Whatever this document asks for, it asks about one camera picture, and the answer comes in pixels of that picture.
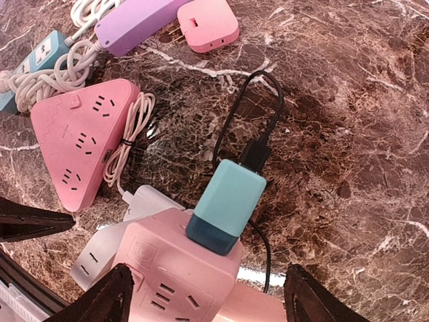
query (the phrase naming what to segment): white cable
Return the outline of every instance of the white cable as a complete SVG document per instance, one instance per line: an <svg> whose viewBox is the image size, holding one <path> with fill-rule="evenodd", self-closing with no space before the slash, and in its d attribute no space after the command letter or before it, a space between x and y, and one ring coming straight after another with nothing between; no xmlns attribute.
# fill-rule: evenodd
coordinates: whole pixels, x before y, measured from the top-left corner
<svg viewBox="0 0 429 322"><path fill-rule="evenodd" d="M83 55L76 51L82 47L89 50ZM60 93L67 93L85 87L90 65L102 48L98 42L82 40L71 47L69 53L61 56L54 69L45 69L25 75L13 75L9 80L9 89L15 92L15 101L19 112L31 111L34 104ZM60 69L67 61L67 69Z"/></svg>
<svg viewBox="0 0 429 322"><path fill-rule="evenodd" d="M124 0L78 0L72 7L70 16L73 23L80 27L77 32L64 41L71 47L91 26L100 21L113 7L118 7Z"/></svg>
<svg viewBox="0 0 429 322"><path fill-rule="evenodd" d="M11 77L12 77L12 73L9 72L8 70L2 70L0 72L0 94L4 94L11 90L9 86L9 81Z"/></svg>
<svg viewBox="0 0 429 322"><path fill-rule="evenodd" d="M70 16L73 24L81 28L86 25L88 21L94 24L95 21L101 20L101 18L111 11L113 6L118 8L123 1L124 0L78 0L73 5Z"/></svg>
<svg viewBox="0 0 429 322"><path fill-rule="evenodd" d="M109 187L112 187L116 182L121 195L125 193L121 188L121 174L127 163L131 143L135 141L136 137L144 130L149 122L155 107L155 101L154 94L140 93L137 101L131 104L128 110L123 142L111 155L105 165L105 181L109 184Z"/></svg>

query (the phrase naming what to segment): brown marble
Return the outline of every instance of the brown marble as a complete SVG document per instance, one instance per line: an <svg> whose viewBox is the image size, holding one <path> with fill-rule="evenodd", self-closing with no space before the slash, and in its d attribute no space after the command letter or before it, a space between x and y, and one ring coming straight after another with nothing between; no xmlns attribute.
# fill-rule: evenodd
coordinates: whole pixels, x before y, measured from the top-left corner
<svg viewBox="0 0 429 322"><path fill-rule="evenodd" d="M169 25L128 57L101 54L89 84L123 77L158 97L158 140L139 138L123 185L151 184L192 207L245 75L266 68L286 92L255 220L269 236L273 272L290 262L372 321L429 316L429 4L425 0L230 0L239 41L210 54L173 44ZM71 34L71 1L6 0L0 69L13 69L50 31ZM254 84L221 156L237 159L275 106ZM26 116L0 115L0 195L63 210ZM119 193L101 187L69 232L5 247L68 300L68 271L97 225L119 221ZM258 235L243 266L263 271ZM272 294L280 295L273 287Z"/></svg>

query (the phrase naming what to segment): pink square adapter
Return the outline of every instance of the pink square adapter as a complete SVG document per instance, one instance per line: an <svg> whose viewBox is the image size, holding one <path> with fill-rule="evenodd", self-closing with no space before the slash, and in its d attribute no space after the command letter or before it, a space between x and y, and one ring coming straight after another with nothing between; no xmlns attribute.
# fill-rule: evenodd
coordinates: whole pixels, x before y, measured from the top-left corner
<svg viewBox="0 0 429 322"><path fill-rule="evenodd" d="M126 263L134 291L129 322L212 321L235 286L243 253L220 256L186 237L175 208L130 223L112 267Z"/></svg>
<svg viewBox="0 0 429 322"><path fill-rule="evenodd" d="M240 27L227 0L194 0L178 10L180 29L195 52L205 53L237 40Z"/></svg>

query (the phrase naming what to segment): black cable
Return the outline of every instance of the black cable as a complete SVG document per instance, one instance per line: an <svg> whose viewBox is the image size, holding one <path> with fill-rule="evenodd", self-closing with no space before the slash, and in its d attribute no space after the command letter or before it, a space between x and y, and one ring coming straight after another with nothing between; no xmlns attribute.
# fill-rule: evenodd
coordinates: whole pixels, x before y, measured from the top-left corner
<svg viewBox="0 0 429 322"><path fill-rule="evenodd" d="M263 286L263 292L268 293L269 289L269 277L271 276L271 246L269 245L269 240L267 236L262 232L262 230L256 225L256 223L250 219L250 226L256 230L256 232L262 237L263 243L267 250L267 268L265 269L265 285Z"/></svg>
<svg viewBox="0 0 429 322"><path fill-rule="evenodd" d="M245 91L247 89L247 86L249 85L249 83L257 76L259 75L263 75L265 77L267 77L273 84L274 87L277 91L278 94L278 106L277 109L271 119L270 124L268 125L268 128L266 129L266 131L264 133L261 134L261 137L259 138L259 142L261 144L266 144L268 143L268 139L269 139L269 135L271 134L271 132L274 130L275 125L277 124L277 122L280 119L280 116L282 115L283 111L284 111L284 96L283 96L283 90L282 90L282 86L279 84L279 82L277 81L277 79L275 79L270 73L264 71L264 70L257 70L256 72L254 72L253 74L251 74L247 80L245 81L243 87L241 87L241 90L239 92L239 96L237 97L237 99L234 102L233 107L231 108L231 111L228 114L227 119L225 120L225 124L223 125L223 128L219 134L219 137L217 139L216 145L214 146L214 150L213 150L213 159L212 159L212 166L213 169L217 168L217 154L219 152L219 148L221 146L222 143L222 139L225 136L227 129L229 127L229 124L231 123L231 121L233 120L234 114L235 112L237 112L237 109L240 106L241 100L243 99L243 96L245 94Z"/></svg>
<svg viewBox="0 0 429 322"><path fill-rule="evenodd" d="M254 163L254 165L256 164L257 169L253 169L253 170L256 170L256 172L259 172L258 170L262 169L262 166L265 164L265 161L268 159L268 156L269 156L269 153L271 150L269 150L269 148L266 146L266 144L268 143L269 136L272 133L272 131L274 130L275 125L279 121L280 116L282 115L282 113L284 111L285 103L284 103L282 86L279 84L279 82L268 72L266 72L264 70L258 70L256 72L254 72L253 74L251 74L247 78L247 80L245 81L243 87L241 87L239 95L238 95L237 99L235 100L234 105L231 108L231 111L229 112L227 119L225 120L225 124L224 124L224 126L223 126L223 128L219 134L216 145L214 146L214 149L213 149L213 157L212 157L213 173L215 172L215 170L218 166L217 155L218 155L222 140L223 140L223 138L227 132L227 129L228 129L231 121L233 120L234 114L237 111L241 100L243 99L246 88L249 85L249 83L252 81L252 79L254 79L256 76L259 76L259 75L263 75L263 76L267 77L274 84L274 87L278 93L278 106L277 106L277 109L276 109L273 117L271 118L271 122L269 123L268 128L266 129L265 132L263 132L261 134L261 137L259 138L259 140L257 142L251 141L248 143L249 150L247 150L247 147L246 147L248 155L244 156L244 159L246 157L248 157L248 158L255 157L255 154L265 154L264 156L262 156L262 155L257 156L257 158L260 158L260 160L259 160L259 162ZM262 232L262 230L256 225L256 223L252 219L249 220L248 224L250 224L250 226L252 226L252 228L255 229L256 232L261 236L263 243L265 245L265 248L266 248L267 267L265 270L265 285L263 287L263 292L267 293L268 289L269 289L269 278L271 276L271 246L269 244L269 240L268 240L267 236Z"/></svg>

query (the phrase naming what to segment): triangular power strip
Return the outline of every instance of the triangular power strip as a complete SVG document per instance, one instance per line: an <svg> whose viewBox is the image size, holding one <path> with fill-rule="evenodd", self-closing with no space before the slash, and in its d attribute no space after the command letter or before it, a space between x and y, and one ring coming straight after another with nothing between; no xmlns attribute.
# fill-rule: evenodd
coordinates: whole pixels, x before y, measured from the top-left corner
<svg viewBox="0 0 429 322"><path fill-rule="evenodd" d="M69 211L90 207L139 89L112 80L34 105L31 119L50 176Z"/></svg>

